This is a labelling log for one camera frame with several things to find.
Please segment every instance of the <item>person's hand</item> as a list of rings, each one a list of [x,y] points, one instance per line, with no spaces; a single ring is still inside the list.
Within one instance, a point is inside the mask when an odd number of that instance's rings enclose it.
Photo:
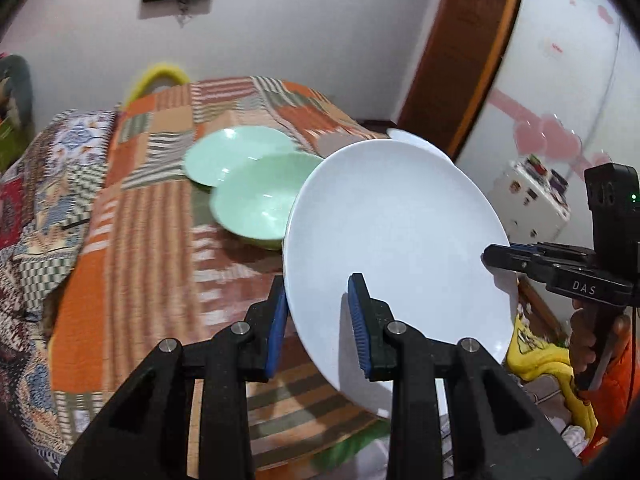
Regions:
[[[574,300],[574,309],[577,310],[571,316],[571,341],[569,341],[569,361],[574,373],[579,374],[587,369],[587,366],[596,360],[596,354],[591,347],[596,343],[593,335],[593,319],[596,305]],[[618,359],[625,351],[626,344],[631,336],[631,320],[629,316],[618,316],[613,322],[613,332],[618,336],[618,341],[613,349],[611,361]]]

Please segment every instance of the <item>green bowl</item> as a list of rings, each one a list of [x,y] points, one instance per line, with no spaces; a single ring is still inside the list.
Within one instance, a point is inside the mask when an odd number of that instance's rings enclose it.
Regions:
[[[320,162],[319,156],[293,152],[245,163],[211,191],[211,213],[248,243],[277,250],[293,201]]]

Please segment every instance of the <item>wooden door frame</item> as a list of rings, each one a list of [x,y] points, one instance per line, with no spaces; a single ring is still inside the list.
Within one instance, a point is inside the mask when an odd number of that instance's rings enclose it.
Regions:
[[[417,77],[427,66],[428,57],[431,54],[434,44],[434,38],[436,37],[435,31],[438,29],[438,26],[440,25],[444,18],[444,15],[446,14],[447,0],[441,1],[444,4],[441,4],[438,8],[438,12],[436,13],[436,17],[433,21],[431,34],[429,36],[429,39],[427,40],[427,45],[424,48],[424,53],[422,54],[422,58],[420,59],[418,68],[415,71],[414,81],[412,82],[411,88],[407,94],[406,99],[404,100],[402,111],[400,112],[400,117],[398,119],[399,124],[402,124],[407,115],[410,113],[410,110],[406,106],[406,104],[412,102],[413,96],[417,92]],[[495,75],[498,71],[498,68],[500,67],[500,61],[502,60],[504,51],[507,48],[507,44],[509,43],[509,38],[511,37],[511,31],[513,30],[513,25],[515,23],[519,8],[520,0],[505,0],[504,9],[502,10],[500,22],[498,23],[495,39],[492,43],[486,61],[484,62],[484,66],[482,67],[482,72],[478,79],[478,83],[476,84],[476,88],[474,89],[472,97],[469,100],[468,105],[466,106],[460,124],[458,125],[446,149],[447,155],[449,155],[451,160],[453,161],[455,161],[460,154],[462,146],[464,145],[466,138],[471,132],[471,129],[476,121],[476,118],[478,117],[482,105],[484,104],[491,85],[494,82]]]
[[[532,316],[536,317],[538,326],[543,328],[551,343],[558,344],[569,339],[558,318],[551,311],[548,304],[545,303],[545,300],[536,292],[528,278],[518,279],[518,295],[520,303],[528,303],[530,306],[531,312],[527,317],[529,319]]]

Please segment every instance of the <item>door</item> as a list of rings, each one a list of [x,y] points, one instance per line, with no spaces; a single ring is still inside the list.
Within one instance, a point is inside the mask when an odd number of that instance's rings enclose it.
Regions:
[[[495,50],[494,43],[504,21],[507,2],[441,0],[398,121],[400,128],[455,155],[458,147],[452,149],[452,146],[454,139],[460,137],[456,131],[465,111],[468,113],[492,49]]]

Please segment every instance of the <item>yellow cloth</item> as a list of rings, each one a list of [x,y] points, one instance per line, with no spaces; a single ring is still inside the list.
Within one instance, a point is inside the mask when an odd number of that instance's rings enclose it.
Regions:
[[[507,352],[507,364],[511,371],[524,381],[533,381],[542,374],[553,375],[560,384],[565,405],[572,413],[572,423],[581,426],[591,440],[598,426],[591,403],[579,399],[572,383],[574,369],[569,363],[569,351],[539,337],[523,322],[518,313]]]

